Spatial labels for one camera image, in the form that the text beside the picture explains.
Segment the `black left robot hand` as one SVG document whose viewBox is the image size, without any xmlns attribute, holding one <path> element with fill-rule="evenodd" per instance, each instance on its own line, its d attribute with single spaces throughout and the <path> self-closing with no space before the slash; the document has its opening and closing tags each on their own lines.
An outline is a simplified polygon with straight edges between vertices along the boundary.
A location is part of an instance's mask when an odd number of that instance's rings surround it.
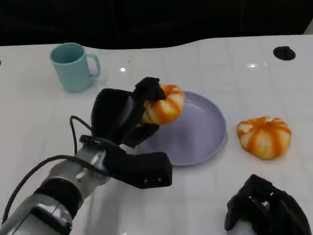
<svg viewBox="0 0 313 235">
<path fill-rule="evenodd" d="M 141 123 L 145 102 L 164 99 L 159 79 L 154 77 L 143 78 L 133 92 L 105 88 L 92 108 L 92 135 L 134 148 L 159 130 L 157 124 Z"/>
</svg>

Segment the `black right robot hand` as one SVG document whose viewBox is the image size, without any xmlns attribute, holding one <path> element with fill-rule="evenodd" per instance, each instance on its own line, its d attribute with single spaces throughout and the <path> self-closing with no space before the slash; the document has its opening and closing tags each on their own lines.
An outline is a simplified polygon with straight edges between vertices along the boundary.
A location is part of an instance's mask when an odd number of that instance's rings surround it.
<svg viewBox="0 0 313 235">
<path fill-rule="evenodd" d="M 296 200 L 271 182 L 252 174 L 227 203 L 224 229 L 249 222 L 258 235 L 311 235 L 306 215 Z"/>
</svg>

